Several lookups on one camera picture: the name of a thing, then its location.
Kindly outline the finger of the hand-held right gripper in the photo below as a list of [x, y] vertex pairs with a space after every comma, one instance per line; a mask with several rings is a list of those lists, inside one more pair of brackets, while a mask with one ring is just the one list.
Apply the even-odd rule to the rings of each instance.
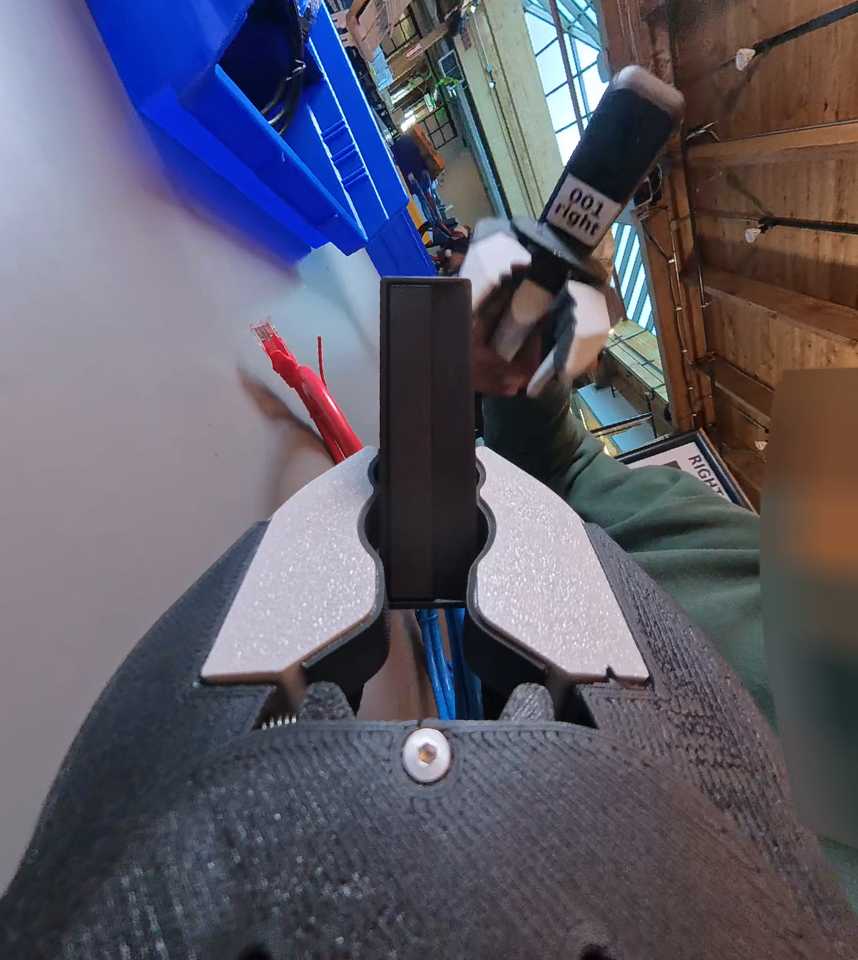
[[543, 357], [527, 385], [533, 400], [554, 380], [574, 383], [589, 374], [612, 333], [606, 294], [589, 284], [567, 283], [549, 317]]
[[[531, 267], [531, 254], [515, 235], [507, 220], [479, 220], [470, 237], [462, 261], [462, 278], [470, 281], [472, 310], [480, 318], [483, 306], [502, 281], [511, 281], [514, 268]], [[523, 278], [498, 317], [489, 343], [496, 354], [510, 361], [515, 358], [531, 331], [551, 308], [551, 293], [528, 278]]]

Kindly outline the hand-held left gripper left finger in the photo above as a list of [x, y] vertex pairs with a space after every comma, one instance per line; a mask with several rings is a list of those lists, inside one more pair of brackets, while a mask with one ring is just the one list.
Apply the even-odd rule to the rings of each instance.
[[377, 455], [351, 455], [272, 515], [201, 667], [203, 681], [305, 687], [312, 657], [375, 621], [385, 591], [363, 520]]

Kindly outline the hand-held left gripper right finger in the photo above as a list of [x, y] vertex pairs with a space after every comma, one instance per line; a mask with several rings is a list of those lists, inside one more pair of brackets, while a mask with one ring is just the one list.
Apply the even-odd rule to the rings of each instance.
[[472, 667], [495, 689], [651, 680], [579, 514], [486, 446], [476, 450], [485, 544], [472, 566]]

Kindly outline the black ethernet port block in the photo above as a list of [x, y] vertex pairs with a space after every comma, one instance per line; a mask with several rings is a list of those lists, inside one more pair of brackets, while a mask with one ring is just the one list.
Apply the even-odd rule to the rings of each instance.
[[378, 552], [396, 609], [465, 603], [479, 553], [471, 285], [380, 286]]

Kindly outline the large blue plastic bin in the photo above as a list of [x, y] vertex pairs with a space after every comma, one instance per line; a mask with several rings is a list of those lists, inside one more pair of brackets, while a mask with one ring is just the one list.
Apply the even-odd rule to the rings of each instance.
[[123, 87], [193, 206], [287, 265], [340, 219], [306, 93], [315, 2], [87, 2]]

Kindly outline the person's right hand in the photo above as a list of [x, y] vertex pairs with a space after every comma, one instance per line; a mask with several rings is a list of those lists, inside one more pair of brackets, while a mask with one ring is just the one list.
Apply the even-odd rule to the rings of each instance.
[[473, 391], [491, 398], [511, 398], [523, 394], [543, 360], [543, 341], [550, 321], [543, 318], [510, 360], [497, 353], [492, 338], [499, 318], [473, 316], [471, 339], [471, 382]]

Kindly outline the narrow blue plastic bin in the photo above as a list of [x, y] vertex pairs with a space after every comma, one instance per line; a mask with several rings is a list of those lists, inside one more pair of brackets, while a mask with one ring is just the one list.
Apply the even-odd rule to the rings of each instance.
[[318, 179], [339, 209], [328, 236], [345, 254], [365, 250], [381, 277], [435, 276], [408, 210], [410, 195], [327, 7], [315, 2], [307, 54], [318, 79], [306, 93], [322, 145]]

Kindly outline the black framed sign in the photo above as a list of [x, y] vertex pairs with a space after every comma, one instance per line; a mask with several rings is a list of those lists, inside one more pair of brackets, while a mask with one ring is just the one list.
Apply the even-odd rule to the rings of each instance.
[[758, 512], [755, 501], [747, 495], [747, 489], [701, 428], [663, 436], [635, 450], [622, 452], [615, 459], [632, 469], [670, 467], [679, 470], [694, 476], [731, 503]]

